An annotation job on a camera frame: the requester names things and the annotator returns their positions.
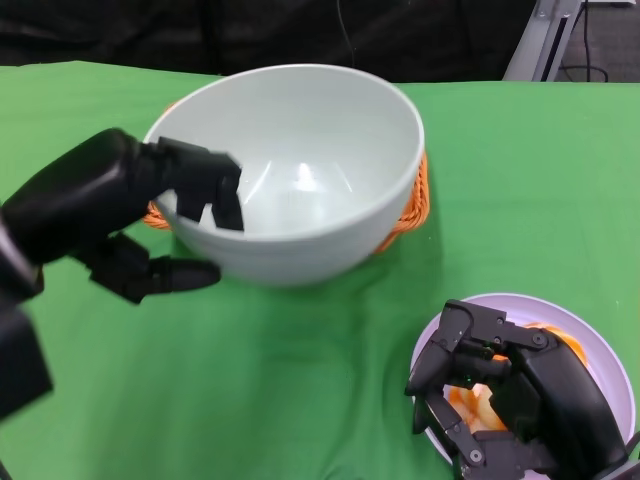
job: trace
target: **orange food item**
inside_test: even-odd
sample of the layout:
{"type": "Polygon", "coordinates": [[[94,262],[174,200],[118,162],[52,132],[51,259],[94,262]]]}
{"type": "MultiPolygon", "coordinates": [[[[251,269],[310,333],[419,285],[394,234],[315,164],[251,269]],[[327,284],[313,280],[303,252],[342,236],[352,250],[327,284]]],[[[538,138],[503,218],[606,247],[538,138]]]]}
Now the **orange food item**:
{"type": "MultiPolygon", "coordinates": [[[[526,328],[544,328],[562,338],[578,356],[582,364],[587,366],[587,355],[574,337],[563,330],[546,323],[530,323],[526,328]]],[[[494,355],[494,360],[507,360],[502,355],[494,355]]],[[[460,387],[451,387],[449,391],[449,403],[458,412],[460,417],[469,426],[471,433],[479,430],[506,430],[500,418],[489,404],[491,389],[486,385],[476,384],[471,390],[460,387]]]]}

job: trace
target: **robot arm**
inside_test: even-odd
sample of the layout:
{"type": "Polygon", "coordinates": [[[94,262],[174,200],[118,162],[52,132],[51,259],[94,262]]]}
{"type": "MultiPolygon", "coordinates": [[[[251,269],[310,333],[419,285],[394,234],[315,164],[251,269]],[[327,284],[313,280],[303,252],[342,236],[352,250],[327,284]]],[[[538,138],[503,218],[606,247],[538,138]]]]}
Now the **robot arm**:
{"type": "Polygon", "coordinates": [[[506,318],[446,303],[405,391],[415,396],[414,433],[431,428],[459,479],[516,480],[526,470],[552,480],[633,478],[613,413],[578,357],[553,333],[506,318]],[[490,404],[508,432],[471,434],[443,397],[445,384],[476,383],[491,388],[490,404]]]}
{"type": "Polygon", "coordinates": [[[71,256],[91,279],[133,303],[148,294],[220,280],[206,261],[149,258],[119,232],[166,190],[199,222],[211,204],[219,228],[243,230],[241,169],[224,153],[160,138],[142,144],[105,130],[34,175],[0,206],[0,419],[52,388],[34,328],[18,305],[44,287],[42,265],[71,256]]]}

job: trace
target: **green table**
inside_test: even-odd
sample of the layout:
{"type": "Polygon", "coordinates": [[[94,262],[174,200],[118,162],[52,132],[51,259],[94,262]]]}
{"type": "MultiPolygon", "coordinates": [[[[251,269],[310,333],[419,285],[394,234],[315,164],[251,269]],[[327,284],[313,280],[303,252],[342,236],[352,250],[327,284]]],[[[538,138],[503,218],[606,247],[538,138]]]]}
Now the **green table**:
{"type": "MultiPolygon", "coordinates": [[[[0,198],[111,126],[144,135],[206,76],[67,63],[0,73],[0,198]]],[[[36,319],[56,391],[0,426],[17,480],[445,479],[410,435],[411,352],[448,298],[509,291],[595,326],[640,386],[640,87],[406,85],[427,225],[334,281],[224,279],[133,307],[70,260],[36,319]]],[[[172,235],[130,233],[154,254],[172,235]]]]}

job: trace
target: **white bowl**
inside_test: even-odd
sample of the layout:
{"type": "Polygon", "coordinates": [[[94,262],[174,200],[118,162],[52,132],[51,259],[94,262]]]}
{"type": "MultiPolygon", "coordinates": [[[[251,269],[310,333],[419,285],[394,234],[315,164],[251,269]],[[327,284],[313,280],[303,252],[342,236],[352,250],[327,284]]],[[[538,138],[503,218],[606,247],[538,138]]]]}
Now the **white bowl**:
{"type": "Polygon", "coordinates": [[[225,273],[268,285],[318,282],[371,254],[400,217],[424,151],[414,105],[390,83],[327,65],[244,72],[195,91],[158,137],[226,151],[242,166],[244,232],[156,203],[178,237],[225,273]]]}

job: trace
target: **orange wicker basket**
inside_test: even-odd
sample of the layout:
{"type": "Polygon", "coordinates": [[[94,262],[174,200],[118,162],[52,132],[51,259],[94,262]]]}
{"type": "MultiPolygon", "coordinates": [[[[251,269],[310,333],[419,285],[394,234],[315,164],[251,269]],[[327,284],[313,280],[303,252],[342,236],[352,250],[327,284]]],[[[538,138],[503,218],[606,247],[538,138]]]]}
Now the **orange wicker basket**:
{"type": "MultiPolygon", "coordinates": [[[[422,162],[416,175],[416,181],[413,184],[413,191],[409,202],[402,213],[402,216],[398,219],[395,227],[389,233],[387,238],[376,249],[376,253],[383,252],[389,247],[396,239],[396,237],[402,233],[415,230],[422,225],[429,215],[429,180],[427,175],[427,155],[422,156],[422,162]]],[[[162,213],[156,208],[153,203],[149,203],[149,212],[144,217],[144,223],[150,227],[160,230],[170,230],[169,224],[162,216],[162,213]]]]}

